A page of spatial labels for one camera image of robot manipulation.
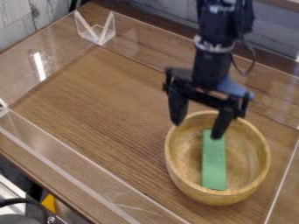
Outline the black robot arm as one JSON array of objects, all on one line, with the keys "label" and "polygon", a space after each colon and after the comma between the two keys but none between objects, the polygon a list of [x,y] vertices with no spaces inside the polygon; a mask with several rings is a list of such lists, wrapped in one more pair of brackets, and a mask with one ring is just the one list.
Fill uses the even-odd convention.
[{"label": "black robot arm", "polygon": [[232,50],[246,40],[255,20],[252,0],[196,0],[199,32],[194,37],[192,69],[164,70],[163,91],[168,96],[170,117],[180,124],[188,102],[195,101],[219,111],[210,136],[223,137],[234,119],[247,113],[252,92],[230,78],[235,67]]}]

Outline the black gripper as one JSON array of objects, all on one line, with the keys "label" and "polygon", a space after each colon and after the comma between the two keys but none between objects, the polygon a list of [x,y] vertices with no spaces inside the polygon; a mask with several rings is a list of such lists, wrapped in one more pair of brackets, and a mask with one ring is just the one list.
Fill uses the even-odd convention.
[{"label": "black gripper", "polygon": [[244,117],[254,94],[230,78],[230,65],[236,65],[231,51],[198,48],[192,69],[167,67],[163,91],[168,96],[170,117],[179,125],[187,116],[188,102],[219,110],[211,138],[220,139],[234,117]]}]

